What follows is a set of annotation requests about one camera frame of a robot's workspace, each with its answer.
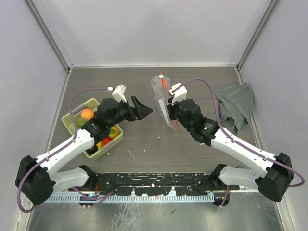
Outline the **clear orange zip bag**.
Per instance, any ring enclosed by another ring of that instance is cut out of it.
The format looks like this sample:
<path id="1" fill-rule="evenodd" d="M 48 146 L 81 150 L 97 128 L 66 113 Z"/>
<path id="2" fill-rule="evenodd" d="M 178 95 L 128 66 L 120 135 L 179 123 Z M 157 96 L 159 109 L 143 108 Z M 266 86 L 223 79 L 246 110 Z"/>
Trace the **clear orange zip bag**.
<path id="1" fill-rule="evenodd" d="M 157 76 L 154 76 L 150 84 L 154 91 L 154 100 L 157 104 L 157 108 L 159 109 L 159 114 L 164 119 L 166 124 L 170 126 L 172 129 L 178 131 L 178 124 L 176 121 L 173 121 L 169 117 L 169 112 L 167 108 L 168 99 L 170 97 L 169 94 L 169 84 L 170 79 L 160 73 Z"/>

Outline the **yellow toy banana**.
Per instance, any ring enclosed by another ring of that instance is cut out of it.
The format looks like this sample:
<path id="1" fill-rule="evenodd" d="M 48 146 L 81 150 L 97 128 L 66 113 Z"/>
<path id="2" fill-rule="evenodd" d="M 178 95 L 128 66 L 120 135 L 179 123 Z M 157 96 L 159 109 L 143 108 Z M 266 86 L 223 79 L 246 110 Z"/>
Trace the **yellow toy banana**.
<path id="1" fill-rule="evenodd" d="M 97 143 L 96 146 L 97 146 L 98 150 L 100 150 L 102 148 L 102 142 Z"/>

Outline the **green toy leaves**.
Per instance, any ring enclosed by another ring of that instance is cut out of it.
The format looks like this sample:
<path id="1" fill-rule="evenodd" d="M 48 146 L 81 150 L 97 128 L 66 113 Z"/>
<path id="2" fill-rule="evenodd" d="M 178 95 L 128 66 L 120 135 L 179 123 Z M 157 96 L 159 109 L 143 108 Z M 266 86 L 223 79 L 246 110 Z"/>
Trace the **green toy leaves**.
<path id="1" fill-rule="evenodd" d="M 77 128 L 80 129 L 86 123 L 86 121 L 79 119 L 79 120 L 75 120 L 75 123 L 76 123 Z M 110 128 L 109 133 L 116 134 L 116 130 L 113 128 Z"/>

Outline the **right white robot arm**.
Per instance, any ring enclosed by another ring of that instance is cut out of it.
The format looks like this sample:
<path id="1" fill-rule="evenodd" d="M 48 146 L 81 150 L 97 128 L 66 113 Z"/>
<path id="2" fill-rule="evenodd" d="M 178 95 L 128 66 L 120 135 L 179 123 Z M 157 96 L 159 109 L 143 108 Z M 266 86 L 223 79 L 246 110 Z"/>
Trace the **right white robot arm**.
<path id="1" fill-rule="evenodd" d="M 219 164 L 211 173 L 211 184 L 221 190 L 226 185 L 239 185 L 258 190 L 267 199 L 280 202 L 294 178 L 288 155 L 274 155 L 239 139 L 218 123 L 203 116 L 200 107 L 192 99 L 175 101 L 170 97 L 167 109 L 199 143 L 221 150 L 236 158 L 247 169 Z"/>

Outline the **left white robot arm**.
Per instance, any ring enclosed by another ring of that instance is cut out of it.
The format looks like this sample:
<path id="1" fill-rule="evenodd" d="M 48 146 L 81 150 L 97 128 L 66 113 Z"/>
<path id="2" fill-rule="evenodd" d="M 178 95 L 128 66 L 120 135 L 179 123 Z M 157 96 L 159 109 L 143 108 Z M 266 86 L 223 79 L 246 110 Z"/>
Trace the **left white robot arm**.
<path id="1" fill-rule="evenodd" d="M 110 128 L 118 123 L 146 118 L 152 109 L 143 105 L 132 96 L 133 105 L 106 98 L 98 105 L 94 117 L 81 129 L 49 152 L 36 158 L 24 157 L 18 169 L 15 185 L 17 193 L 23 193 L 33 205 L 45 202 L 54 192 L 72 187 L 82 187 L 86 191 L 95 188 L 97 174 L 82 165 L 70 171 L 59 170 L 81 152 L 95 147 L 110 133 Z"/>

